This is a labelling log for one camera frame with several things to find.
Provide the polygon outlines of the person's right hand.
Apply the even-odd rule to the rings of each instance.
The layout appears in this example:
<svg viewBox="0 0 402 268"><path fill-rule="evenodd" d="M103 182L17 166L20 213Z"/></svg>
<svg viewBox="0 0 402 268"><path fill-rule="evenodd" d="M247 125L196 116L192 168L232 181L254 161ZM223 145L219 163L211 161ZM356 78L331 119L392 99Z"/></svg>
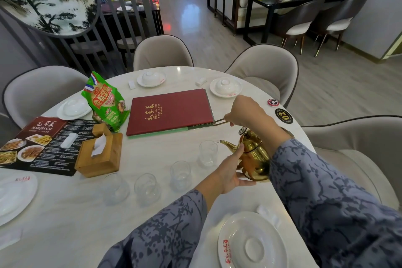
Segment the person's right hand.
<svg viewBox="0 0 402 268"><path fill-rule="evenodd" d="M240 113L240 125L251 129L261 139L275 140L280 137L280 128L274 119L253 98L238 95L230 112Z"/></svg>

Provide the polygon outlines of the person's left hand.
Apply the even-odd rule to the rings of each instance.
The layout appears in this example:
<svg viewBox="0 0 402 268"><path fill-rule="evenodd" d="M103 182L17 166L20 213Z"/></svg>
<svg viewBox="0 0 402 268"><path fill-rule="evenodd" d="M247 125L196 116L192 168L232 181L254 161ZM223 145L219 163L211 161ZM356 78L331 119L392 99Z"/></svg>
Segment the person's left hand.
<svg viewBox="0 0 402 268"><path fill-rule="evenodd" d="M221 164L214 171L221 184L221 194L227 194L234 188L239 186L254 186L257 182L249 180L237 169L227 169L227 158L225 158Z"/></svg>

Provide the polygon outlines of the gold metal teapot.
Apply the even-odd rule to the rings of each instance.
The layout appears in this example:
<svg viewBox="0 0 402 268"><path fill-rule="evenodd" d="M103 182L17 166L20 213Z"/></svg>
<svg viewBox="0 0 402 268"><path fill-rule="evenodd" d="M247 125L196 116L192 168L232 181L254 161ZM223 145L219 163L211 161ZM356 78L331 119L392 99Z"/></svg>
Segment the gold metal teapot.
<svg viewBox="0 0 402 268"><path fill-rule="evenodd" d="M261 138L250 128L242 127L239 129L238 144L220 140L232 153L243 144L244 151L239 158L237 170L241 170L247 179L252 181L269 180L271 157L269 156Z"/></svg>

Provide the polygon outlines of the person's left forearm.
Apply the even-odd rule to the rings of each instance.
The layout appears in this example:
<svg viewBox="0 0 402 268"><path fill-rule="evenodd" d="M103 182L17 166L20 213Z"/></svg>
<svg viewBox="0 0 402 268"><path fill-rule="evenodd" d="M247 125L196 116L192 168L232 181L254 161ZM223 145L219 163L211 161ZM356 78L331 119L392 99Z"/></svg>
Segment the person's left forearm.
<svg viewBox="0 0 402 268"><path fill-rule="evenodd" d="M111 246L97 268L188 268L206 217L207 200L192 189Z"/></svg>

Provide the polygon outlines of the beige upholstered chair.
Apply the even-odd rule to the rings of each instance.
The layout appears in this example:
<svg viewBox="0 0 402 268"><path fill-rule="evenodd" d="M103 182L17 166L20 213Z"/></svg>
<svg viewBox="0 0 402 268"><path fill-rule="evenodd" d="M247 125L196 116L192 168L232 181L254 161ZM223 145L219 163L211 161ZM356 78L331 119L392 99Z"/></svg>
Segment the beige upholstered chair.
<svg viewBox="0 0 402 268"><path fill-rule="evenodd" d="M243 79L271 95L278 90L278 102L287 108L299 77L297 58L283 47L255 44L241 52L225 73Z"/></svg>
<svg viewBox="0 0 402 268"><path fill-rule="evenodd" d="M138 44L133 57L133 70L157 67L194 67L185 43L172 35L157 35Z"/></svg>
<svg viewBox="0 0 402 268"><path fill-rule="evenodd" d="M303 126L317 154L402 214L402 116Z"/></svg>
<svg viewBox="0 0 402 268"><path fill-rule="evenodd" d="M88 77L65 66L45 66L24 72L8 82L2 100L6 113L20 129L34 118L81 92Z"/></svg>

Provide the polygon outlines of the white plate with red print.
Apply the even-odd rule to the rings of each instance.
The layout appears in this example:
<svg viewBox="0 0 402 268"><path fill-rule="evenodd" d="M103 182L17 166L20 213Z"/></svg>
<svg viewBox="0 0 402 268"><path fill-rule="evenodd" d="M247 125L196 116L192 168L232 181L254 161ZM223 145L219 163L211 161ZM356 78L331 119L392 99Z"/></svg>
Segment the white plate with red print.
<svg viewBox="0 0 402 268"><path fill-rule="evenodd" d="M278 230L258 213L243 211L227 218L217 250L221 268L289 268Z"/></svg>

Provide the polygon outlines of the wood framed bench seat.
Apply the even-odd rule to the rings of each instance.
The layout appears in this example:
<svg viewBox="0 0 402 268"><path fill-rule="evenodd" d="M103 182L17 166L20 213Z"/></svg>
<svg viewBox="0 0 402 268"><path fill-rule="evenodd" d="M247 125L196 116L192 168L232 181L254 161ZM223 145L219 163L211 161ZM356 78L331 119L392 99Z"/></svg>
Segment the wood framed bench seat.
<svg viewBox="0 0 402 268"><path fill-rule="evenodd" d="M243 31L246 21L249 0L225 0L224 24L232 29L233 36ZM250 28L260 28L265 25L269 10L257 2L252 2Z"/></svg>

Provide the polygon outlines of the dark chair with white seat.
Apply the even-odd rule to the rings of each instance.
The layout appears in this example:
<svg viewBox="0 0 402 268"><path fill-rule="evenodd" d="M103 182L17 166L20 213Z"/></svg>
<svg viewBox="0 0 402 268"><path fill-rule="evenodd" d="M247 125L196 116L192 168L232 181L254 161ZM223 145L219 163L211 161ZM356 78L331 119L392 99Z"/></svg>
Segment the dark chair with white seat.
<svg viewBox="0 0 402 268"><path fill-rule="evenodd" d="M366 2L367 0L344 0L338 5L318 13L309 27L309 30L316 33L317 36L323 37L315 57L319 54L323 43L329 35L338 35L336 44L336 51L338 51L345 30Z"/></svg>
<svg viewBox="0 0 402 268"><path fill-rule="evenodd" d="M297 41L300 40L300 54L302 54L305 35L324 2L325 0L313 0L283 15L274 14L271 32L283 39L282 47L285 46L287 39L295 38Z"/></svg>

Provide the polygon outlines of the black rectangular dining table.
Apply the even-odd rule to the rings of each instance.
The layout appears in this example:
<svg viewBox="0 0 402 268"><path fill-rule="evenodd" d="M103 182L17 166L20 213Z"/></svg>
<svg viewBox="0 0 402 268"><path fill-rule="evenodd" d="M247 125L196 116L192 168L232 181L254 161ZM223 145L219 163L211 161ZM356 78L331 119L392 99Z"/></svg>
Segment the black rectangular dining table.
<svg viewBox="0 0 402 268"><path fill-rule="evenodd" d="M262 40L261 40L261 43L267 43L268 35L269 35L269 32L271 32L271 26L272 26L273 17L274 17L275 13L277 13L279 15L283 15L304 3L307 3L307 2L313 1L313 0L291 0L291 1L287 1L287 2L281 2L281 0L249 0L248 6L247 6L243 39L247 43L249 43L251 46L256 44L256 42L254 42L252 39L250 39L248 37L249 23L250 23L253 1L257 2L258 4L264 6L265 8L267 8L269 10L269 12L267 14L265 25L264 25L264 31L263 31L263 36L262 36ZM344 1L344 0L325 0L324 5L320 11L326 10L333 6L336 6L339 3L341 3L342 1Z"/></svg>

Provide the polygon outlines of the grey round stool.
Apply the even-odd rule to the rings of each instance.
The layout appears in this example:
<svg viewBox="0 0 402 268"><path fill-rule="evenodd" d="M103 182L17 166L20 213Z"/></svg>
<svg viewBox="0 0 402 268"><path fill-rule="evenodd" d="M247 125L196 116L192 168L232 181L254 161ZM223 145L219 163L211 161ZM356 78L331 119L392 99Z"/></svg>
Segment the grey round stool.
<svg viewBox="0 0 402 268"><path fill-rule="evenodd" d="M83 56L90 54L104 55L100 41L78 42L69 45L75 55Z"/></svg>
<svg viewBox="0 0 402 268"><path fill-rule="evenodd" d="M134 53L134 52L135 52L135 48L136 48L136 44L138 45L139 43L141 43L141 42L143 41L143 38L142 38L141 36L136 36L136 37L135 37L135 42L136 42L136 44L134 43L134 39L131 38L131 37L125 38L125 41L126 41L127 47L125 46L125 44L124 44L124 42L123 42L123 39L119 39L119 40L116 42L116 45L117 45L118 51L119 51L119 52L121 53L121 55L122 55L123 61L124 61L124 62L127 62L126 55L128 54L128 52L127 52L127 49L126 49L126 48L128 48L128 51L129 51L130 53Z"/></svg>

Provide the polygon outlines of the green snack bag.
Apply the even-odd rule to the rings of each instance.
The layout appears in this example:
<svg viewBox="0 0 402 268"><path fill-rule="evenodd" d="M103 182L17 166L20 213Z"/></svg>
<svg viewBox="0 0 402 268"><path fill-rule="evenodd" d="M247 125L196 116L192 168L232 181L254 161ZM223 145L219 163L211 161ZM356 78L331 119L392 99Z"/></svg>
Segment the green snack bag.
<svg viewBox="0 0 402 268"><path fill-rule="evenodd" d="M81 95L93 110L93 119L105 123L115 133L128 118L130 109L118 89L92 71Z"/></svg>

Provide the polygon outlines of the wooden tissue box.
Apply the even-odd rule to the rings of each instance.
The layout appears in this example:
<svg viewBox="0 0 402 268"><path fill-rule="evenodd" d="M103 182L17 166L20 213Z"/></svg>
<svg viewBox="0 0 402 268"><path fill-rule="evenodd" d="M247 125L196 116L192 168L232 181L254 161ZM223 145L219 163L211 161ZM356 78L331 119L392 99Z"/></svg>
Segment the wooden tissue box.
<svg viewBox="0 0 402 268"><path fill-rule="evenodd" d="M104 123L95 124L92 133L95 138L82 142L74 169L86 178L117 172L120 166L123 134L112 133ZM94 142L102 134L107 136L106 147L101 155L92 158Z"/></svg>

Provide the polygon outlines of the white tissue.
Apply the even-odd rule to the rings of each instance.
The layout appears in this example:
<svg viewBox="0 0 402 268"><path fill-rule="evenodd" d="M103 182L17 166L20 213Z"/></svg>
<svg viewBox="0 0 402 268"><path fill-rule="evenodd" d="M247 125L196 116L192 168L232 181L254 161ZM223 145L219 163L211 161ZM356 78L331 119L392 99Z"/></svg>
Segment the white tissue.
<svg viewBox="0 0 402 268"><path fill-rule="evenodd" d="M91 153L91 157L94 158L98 155L101 155L103 153L103 150L106 147L106 144L107 144L107 136L105 134L102 134L94 142L94 147L93 147L93 150Z"/></svg>

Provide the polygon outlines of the dark dining table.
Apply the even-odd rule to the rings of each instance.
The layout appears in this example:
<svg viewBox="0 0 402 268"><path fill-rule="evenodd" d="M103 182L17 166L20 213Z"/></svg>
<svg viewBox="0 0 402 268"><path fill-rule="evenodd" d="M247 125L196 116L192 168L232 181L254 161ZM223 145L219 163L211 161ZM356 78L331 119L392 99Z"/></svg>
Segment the dark dining table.
<svg viewBox="0 0 402 268"><path fill-rule="evenodd" d="M141 36L141 31L138 25L138 22L141 23L143 27L143 32L145 37L150 37L150 26L154 25L156 29L157 35L164 34L162 17L160 13L160 3L159 0L149 0L152 18L150 21L147 19L146 12L143 8L143 4L141 0L136 0L136 5L138 9L138 17L135 15L135 11L131 9L131 1L126 1L126 11L128 14L128 20L124 16L123 11L120 10L120 3L118 1L112 1L112 7L109 4L104 3L101 5L100 9L103 14L105 26L108 26L112 37L115 40L121 39L122 36L119 32L118 25L120 25L124 37L131 37L130 30L133 31L134 36Z"/></svg>

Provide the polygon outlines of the black picture menu sheet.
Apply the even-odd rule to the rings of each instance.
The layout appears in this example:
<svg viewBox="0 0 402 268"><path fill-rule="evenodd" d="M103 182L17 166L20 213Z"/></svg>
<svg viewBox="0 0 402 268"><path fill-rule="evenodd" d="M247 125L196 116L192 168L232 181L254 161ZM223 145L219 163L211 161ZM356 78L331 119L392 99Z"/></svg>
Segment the black picture menu sheet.
<svg viewBox="0 0 402 268"><path fill-rule="evenodd" d="M0 168L73 176L81 144L93 139L95 121L37 117L0 146ZM69 149L60 147L69 133L79 136Z"/></svg>

